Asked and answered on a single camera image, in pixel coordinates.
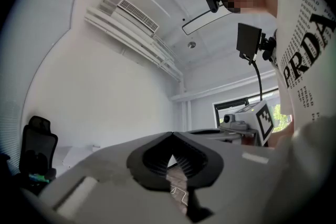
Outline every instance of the window frame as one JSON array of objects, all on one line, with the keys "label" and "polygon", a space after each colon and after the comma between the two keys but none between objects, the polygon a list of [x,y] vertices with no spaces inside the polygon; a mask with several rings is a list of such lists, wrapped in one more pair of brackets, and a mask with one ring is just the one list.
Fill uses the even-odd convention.
[{"label": "window frame", "polygon": [[[279,91],[279,88],[275,88],[273,90],[263,92],[262,94],[264,95],[264,94],[268,94],[268,93],[276,92],[276,91]],[[233,101],[229,101],[229,102],[214,104],[217,128],[219,128],[219,126],[220,126],[219,110],[228,109],[228,108],[235,107],[235,106],[242,105],[242,104],[247,106],[247,105],[249,105],[248,99],[255,98],[255,97],[258,97],[258,96],[260,96],[260,94],[251,95],[251,96],[248,96],[248,97],[245,97],[245,98],[241,98],[241,99],[237,99],[237,100],[233,100]]]}]

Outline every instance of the green object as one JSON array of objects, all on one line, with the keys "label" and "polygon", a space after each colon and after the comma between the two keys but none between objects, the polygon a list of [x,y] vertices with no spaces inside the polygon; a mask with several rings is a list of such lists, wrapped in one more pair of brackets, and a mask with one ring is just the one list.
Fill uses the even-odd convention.
[{"label": "green object", "polygon": [[38,174],[29,174],[29,178],[36,182],[47,182],[47,183],[50,182],[50,180],[45,179],[44,176]]},{"label": "green object", "polygon": [[279,132],[289,124],[288,117],[280,113],[280,104],[277,104],[273,110],[273,117],[279,121],[279,125],[273,129],[273,132]]}]

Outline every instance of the cable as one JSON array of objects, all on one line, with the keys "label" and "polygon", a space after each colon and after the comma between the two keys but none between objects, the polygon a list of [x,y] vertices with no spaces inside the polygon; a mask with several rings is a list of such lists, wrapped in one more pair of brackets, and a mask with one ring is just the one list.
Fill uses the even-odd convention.
[{"label": "cable", "polygon": [[[202,13],[201,15],[198,15],[197,17],[193,18],[192,20],[190,20],[189,22],[187,22],[185,25],[182,25],[182,30],[184,31],[183,28],[184,28],[185,26],[187,26],[188,24],[190,24],[190,23],[193,22],[194,20],[197,20],[198,18],[202,17],[203,15],[205,15],[205,14],[207,14],[207,13],[209,13],[209,12],[211,12],[211,9],[209,9],[208,11]],[[225,15],[223,15],[223,16],[220,17],[220,18],[217,18],[217,19],[215,19],[215,20],[212,20],[211,22],[209,22],[209,23],[207,23],[207,24],[205,24],[205,25],[200,26],[198,29],[192,31],[192,32],[189,33],[189,34],[187,34],[185,31],[184,31],[184,33],[185,33],[187,36],[189,36],[190,34],[192,34],[193,32],[195,32],[195,31],[201,29],[202,27],[204,27],[204,26],[206,26],[206,25],[208,25],[208,24],[211,24],[212,22],[214,22],[214,21],[216,21],[216,20],[218,20],[218,19],[221,19],[221,18],[223,18],[224,16],[227,16],[227,15],[230,15],[230,14],[232,14],[232,12],[230,12],[230,13],[228,13],[228,14],[225,14]]]},{"label": "cable", "polygon": [[175,187],[175,186],[173,186],[173,185],[170,185],[170,186],[173,187],[173,189],[172,189],[171,192],[170,192],[171,194],[175,194],[176,189],[178,189],[178,190],[180,190],[180,191],[182,191],[182,192],[184,193],[181,202],[182,202],[184,205],[188,206],[188,204],[187,204],[186,202],[183,201],[183,199],[184,199],[184,197],[187,195],[187,193],[186,193],[184,190],[182,190],[182,189],[180,189],[180,188],[178,188],[178,187]]},{"label": "cable", "polygon": [[262,87],[261,87],[261,79],[260,79],[260,73],[259,73],[259,70],[258,70],[258,67],[257,67],[257,64],[256,64],[256,62],[255,61],[252,61],[252,65],[253,65],[253,67],[255,68],[255,70],[256,70],[256,72],[257,72],[257,77],[258,77],[258,81],[259,81],[259,88],[260,88],[260,100],[263,100],[263,89],[262,89]]}]

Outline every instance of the person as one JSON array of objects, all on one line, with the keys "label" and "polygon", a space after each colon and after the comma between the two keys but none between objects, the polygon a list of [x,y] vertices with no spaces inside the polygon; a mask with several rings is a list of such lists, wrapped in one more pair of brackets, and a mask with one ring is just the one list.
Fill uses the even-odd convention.
[{"label": "person", "polygon": [[222,0],[233,13],[270,13],[277,20],[271,64],[279,86],[281,114],[292,122],[269,146],[320,116],[336,114],[335,15],[324,0]]}]

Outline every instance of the air conditioner vent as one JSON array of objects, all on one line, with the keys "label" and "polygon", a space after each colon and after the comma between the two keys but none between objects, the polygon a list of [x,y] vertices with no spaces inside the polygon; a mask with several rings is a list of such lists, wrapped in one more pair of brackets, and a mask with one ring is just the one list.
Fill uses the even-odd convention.
[{"label": "air conditioner vent", "polygon": [[146,25],[146,27],[152,30],[153,33],[159,28],[159,26],[151,18],[149,18],[144,12],[142,12],[140,9],[135,7],[133,4],[131,4],[127,0],[122,0],[118,4],[118,6],[126,10],[129,14],[131,14],[133,17],[138,19],[144,25]]}]

